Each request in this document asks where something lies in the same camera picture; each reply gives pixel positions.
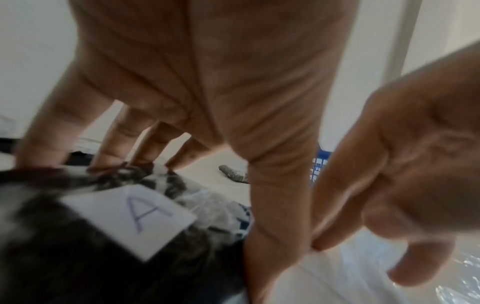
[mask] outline plastic crate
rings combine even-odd
[[[324,151],[321,148],[318,149],[316,158],[313,159],[313,167],[310,169],[310,183],[315,183],[322,167],[328,163],[331,154],[331,152]]]

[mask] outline white paper label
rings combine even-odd
[[[62,202],[142,261],[147,261],[196,216],[141,185],[69,195]]]

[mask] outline human hand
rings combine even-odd
[[[480,44],[380,89],[314,189],[313,247],[365,225],[408,242],[389,277],[417,285],[480,229]]]
[[[356,0],[71,0],[76,56],[16,152],[18,167],[61,164],[81,132],[125,106],[95,167],[179,168],[227,143],[249,162],[255,224],[244,244],[248,291],[261,301],[310,244],[309,171],[320,117]]]

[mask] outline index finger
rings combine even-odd
[[[318,235],[347,200],[367,189],[387,163],[380,131],[360,119],[340,142],[313,189],[312,227]]]
[[[62,164],[77,137],[113,103],[72,63],[15,150],[15,166]]]

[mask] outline blue plastic basket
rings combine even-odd
[[[315,183],[322,167],[328,163],[331,154],[331,152],[318,148],[316,158],[313,159],[313,167],[310,169],[310,183]]]

